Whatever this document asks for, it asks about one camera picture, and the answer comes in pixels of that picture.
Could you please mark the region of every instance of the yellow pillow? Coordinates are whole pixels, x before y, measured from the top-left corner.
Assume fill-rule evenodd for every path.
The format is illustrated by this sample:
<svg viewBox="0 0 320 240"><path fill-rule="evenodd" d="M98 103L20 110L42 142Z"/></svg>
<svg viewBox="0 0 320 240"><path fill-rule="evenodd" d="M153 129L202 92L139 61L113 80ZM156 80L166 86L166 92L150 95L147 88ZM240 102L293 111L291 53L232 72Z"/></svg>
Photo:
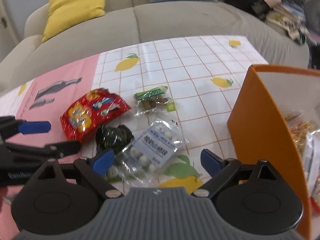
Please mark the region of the yellow pillow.
<svg viewBox="0 0 320 240"><path fill-rule="evenodd" d="M42 42L90 19L104 16L105 0L49 0L49 18Z"/></svg>

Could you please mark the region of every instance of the white grid tablecloth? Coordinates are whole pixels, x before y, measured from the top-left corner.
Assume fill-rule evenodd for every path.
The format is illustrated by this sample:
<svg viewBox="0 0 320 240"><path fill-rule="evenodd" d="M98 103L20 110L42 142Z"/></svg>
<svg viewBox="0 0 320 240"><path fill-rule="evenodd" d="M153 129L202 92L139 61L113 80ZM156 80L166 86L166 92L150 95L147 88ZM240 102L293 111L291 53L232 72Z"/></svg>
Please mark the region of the white grid tablecloth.
<svg viewBox="0 0 320 240"><path fill-rule="evenodd" d="M233 48L230 40L241 45ZM138 63L125 71L115 72L118 63L128 54L136 53ZM227 120L239 94L246 71L251 64L268 62L243 36L200 36L165 39L145 42L100 54L92 89L105 87L119 94L132 110L111 122L117 126L125 124L139 135L154 117L135 117L137 111L133 95L160 85L169 87L167 95L174 99L177 111L166 113L176 120L184 136L190 142L180 154L185 154L206 182L210 176L200 164L200 153L207 148L221 158L236 157L227 128ZM221 77L233 81L230 87L221 88L211 79ZM12 99L10 93L0 98L1 115L16 114L20 101ZM95 142L84 145L83 155L95 154ZM159 183L168 180L160 176ZM123 192L128 188L123 183L115 185Z"/></svg>

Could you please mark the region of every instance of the pink tablecloth section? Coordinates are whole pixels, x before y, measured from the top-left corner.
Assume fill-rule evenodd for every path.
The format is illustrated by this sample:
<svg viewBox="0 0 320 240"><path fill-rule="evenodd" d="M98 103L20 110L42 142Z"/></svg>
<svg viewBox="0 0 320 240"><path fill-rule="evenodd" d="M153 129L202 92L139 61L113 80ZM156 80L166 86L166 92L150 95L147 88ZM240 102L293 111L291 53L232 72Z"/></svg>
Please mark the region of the pink tablecloth section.
<svg viewBox="0 0 320 240"><path fill-rule="evenodd" d="M18 134L7 141L39 147L65 141L59 120L61 115L59 110L68 109L72 102L91 89L98 58L99 55L94 55L81 59L34 79L27 88L16 118L28 121L49 121L52 126L51 131L35 135ZM79 156L80 154L69 156L61 161L70 163ZM13 195L20 191L21 186L8 188L8 195ZM0 213L0 239L11 239L18 232L11 216L10 205L3 204Z"/></svg>

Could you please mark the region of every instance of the blue clamp pad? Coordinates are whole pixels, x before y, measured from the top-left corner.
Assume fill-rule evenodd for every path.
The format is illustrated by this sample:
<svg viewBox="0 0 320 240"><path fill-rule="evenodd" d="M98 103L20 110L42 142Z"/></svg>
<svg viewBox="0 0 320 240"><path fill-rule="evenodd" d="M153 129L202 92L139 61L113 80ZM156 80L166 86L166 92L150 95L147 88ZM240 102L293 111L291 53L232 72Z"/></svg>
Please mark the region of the blue clamp pad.
<svg viewBox="0 0 320 240"><path fill-rule="evenodd" d="M103 176L113 165L115 154L113 150L108 148L105 152L100 153L99 156L100 157L94 160L94 163L91 166L92 170L94 170L100 176Z"/></svg>
<svg viewBox="0 0 320 240"><path fill-rule="evenodd" d="M215 155L208 149L203 149L200 155L202 167L209 173L211 177L216 175L221 169L226 166L225 160Z"/></svg>
<svg viewBox="0 0 320 240"><path fill-rule="evenodd" d="M18 131L22 134L46 133L51 130L51 124L45 122L24 122L18 127Z"/></svg>

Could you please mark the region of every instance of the black candy wrapper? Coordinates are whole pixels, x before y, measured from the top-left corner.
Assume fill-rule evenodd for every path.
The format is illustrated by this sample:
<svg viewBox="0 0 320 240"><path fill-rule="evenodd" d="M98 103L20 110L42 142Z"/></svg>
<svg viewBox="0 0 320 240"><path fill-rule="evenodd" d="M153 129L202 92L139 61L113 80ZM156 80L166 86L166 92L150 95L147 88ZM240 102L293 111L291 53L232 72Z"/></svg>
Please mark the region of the black candy wrapper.
<svg viewBox="0 0 320 240"><path fill-rule="evenodd" d="M96 133L97 153L111 148L116 155L133 139L132 132L125 125L118 127L99 125Z"/></svg>

